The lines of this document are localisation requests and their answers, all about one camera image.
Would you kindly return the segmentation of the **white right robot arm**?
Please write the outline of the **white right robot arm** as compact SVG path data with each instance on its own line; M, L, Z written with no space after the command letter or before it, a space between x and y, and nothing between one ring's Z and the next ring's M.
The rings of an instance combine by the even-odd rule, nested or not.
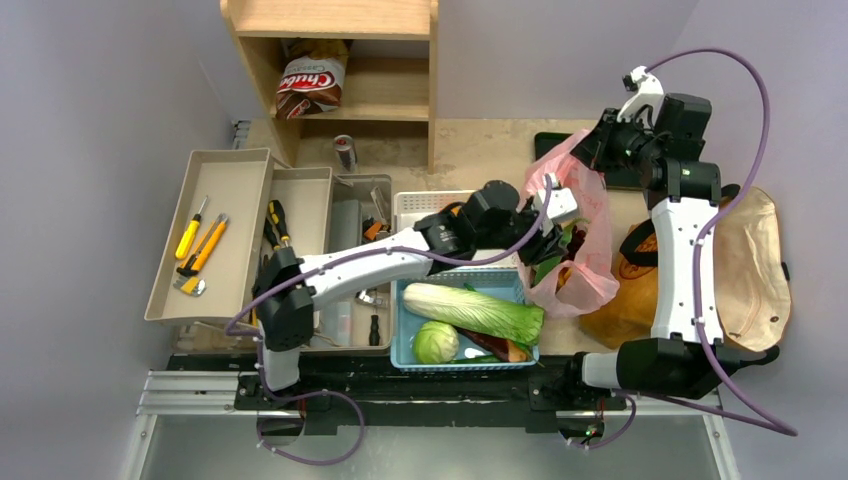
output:
M700 159L712 113L688 94L637 94L608 108L572 155L599 172L638 173L657 240L658 298L648 338L580 353L561 392L576 407L601 389L700 399L750 366L726 346L716 307L713 241L719 167Z

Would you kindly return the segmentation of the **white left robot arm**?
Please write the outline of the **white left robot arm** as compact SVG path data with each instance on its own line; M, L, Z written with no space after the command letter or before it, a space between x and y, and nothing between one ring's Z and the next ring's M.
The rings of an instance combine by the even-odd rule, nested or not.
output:
M456 212L445 208L382 240L312 256L276 250L251 289L261 340L260 397L275 409L297 399L300 349L313 337L315 312L385 283L489 265L512 254L538 265L560 253L561 225L578 211L571 190L552 175L528 199L508 183L490 181Z

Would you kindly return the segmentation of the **green napa cabbage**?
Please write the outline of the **green napa cabbage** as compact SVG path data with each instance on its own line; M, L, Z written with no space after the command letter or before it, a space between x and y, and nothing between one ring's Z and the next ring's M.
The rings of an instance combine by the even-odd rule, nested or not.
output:
M537 306L438 284L410 284L402 301L408 311L429 320L527 346L538 344L545 319Z

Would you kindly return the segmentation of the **pink plastic grocery bag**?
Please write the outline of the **pink plastic grocery bag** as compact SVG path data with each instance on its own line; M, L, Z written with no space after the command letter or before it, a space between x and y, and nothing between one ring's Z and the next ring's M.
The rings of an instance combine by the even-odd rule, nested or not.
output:
M524 200L544 188L544 176L553 173L559 184L569 188L579 206L579 218L588 223L585 242L573 261L572 275L557 292L560 264L536 286L529 266L518 263L517 271L525 299L544 309L551 317L573 318L592 313L611 301L619 289L612 269L612 225L610 202L602 176L570 154L570 150L590 131L581 129L555 146L525 171L519 189Z

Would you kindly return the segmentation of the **brown Trader Joe's bag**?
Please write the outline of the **brown Trader Joe's bag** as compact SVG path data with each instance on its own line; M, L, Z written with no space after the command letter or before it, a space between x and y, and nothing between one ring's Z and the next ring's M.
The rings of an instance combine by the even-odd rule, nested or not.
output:
M791 312L788 268L781 258L776 205L753 187L718 223L714 278L726 341L753 352L777 344ZM614 262L616 296L579 319L582 331L610 349L646 337L658 297L657 241L651 221L633 225Z

